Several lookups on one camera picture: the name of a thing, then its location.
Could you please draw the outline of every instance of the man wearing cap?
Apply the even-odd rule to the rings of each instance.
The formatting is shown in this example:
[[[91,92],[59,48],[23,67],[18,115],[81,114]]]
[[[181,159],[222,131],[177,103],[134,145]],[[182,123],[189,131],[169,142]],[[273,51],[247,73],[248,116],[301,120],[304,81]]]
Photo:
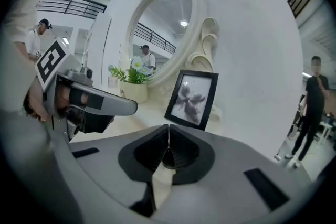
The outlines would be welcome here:
[[[40,35],[49,29],[49,21],[42,19],[36,29],[30,30],[27,37],[26,49],[28,57],[32,61],[36,61],[41,54],[41,40]]]
[[[143,54],[142,64],[147,66],[150,70],[150,74],[152,74],[153,70],[155,70],[155,56],[149,52],[149,47],[147,45],[143,45],[141,49]]]

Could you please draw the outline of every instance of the picture frame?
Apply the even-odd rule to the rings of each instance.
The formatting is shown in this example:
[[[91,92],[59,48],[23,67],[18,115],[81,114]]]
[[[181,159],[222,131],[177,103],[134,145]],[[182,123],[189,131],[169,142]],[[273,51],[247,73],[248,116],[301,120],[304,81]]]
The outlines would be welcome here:
[[[217,73],[181,70],[164,117],[179,125],[204,131],[217,82]]]

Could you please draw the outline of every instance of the hand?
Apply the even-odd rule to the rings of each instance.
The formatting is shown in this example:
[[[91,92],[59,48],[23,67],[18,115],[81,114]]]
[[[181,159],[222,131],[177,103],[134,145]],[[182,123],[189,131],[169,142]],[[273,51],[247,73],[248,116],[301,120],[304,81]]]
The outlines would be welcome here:
[[[316,79],[317,79],[317,83],[319,84],[319,86],[323,87],[320,77],[316,77]]]
[[[60,84],[57,88],[57,96],[56,96],[56,109],[61,110],[70,105],[69,102],[70,96],[70,88]],[[41,87],[38,78],[35,78],[29,88],[28,94],[28,104],[29,107],[34,111],[32,116],[37,116],[40,118],[42,122],[46,122],[50,120],[50,115],[44,108],[43,104],[43,89]],[[80,99],[83,105],[86,105],[88,101],[88,96],[83,93]]]

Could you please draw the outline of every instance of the ceiling light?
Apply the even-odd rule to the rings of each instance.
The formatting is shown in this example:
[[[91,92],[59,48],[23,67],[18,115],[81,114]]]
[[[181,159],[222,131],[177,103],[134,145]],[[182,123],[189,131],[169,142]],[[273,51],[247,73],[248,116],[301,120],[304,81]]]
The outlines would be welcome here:
[[[309,75],[309,74],[307,74],[307,73],[302,73],[305,77],[307,77],[307,78],[311,78],[311,75]]]
[[[70,44],[66,37],[64,37],[63,40],[64,40],[64,42],[65,42],[67,45]]]

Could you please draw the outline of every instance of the white vanity table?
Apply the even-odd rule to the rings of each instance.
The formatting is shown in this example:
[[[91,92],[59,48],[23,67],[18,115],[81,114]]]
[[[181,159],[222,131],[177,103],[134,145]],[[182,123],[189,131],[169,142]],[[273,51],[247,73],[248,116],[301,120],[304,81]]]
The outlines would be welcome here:
[[[119,88],[105,88],[101,87],[100,90],[109,92],[115,95],[120,95]],[[138,111],[131,116],[117,116],[114,118],[106,130],[100,133],[82,133],[79,132],[72,140],[71,143],[108,138],[118,135],[123,135],[135,131],[139,131],[145,128],[160,124],[175,124],[174,122],[167,120],[164,117],[166,108],[160,106],[158,103],[148,101],[143,104],[139,104]],[[222,121],[209,120],[205,131],[222,135],[223,123]]]

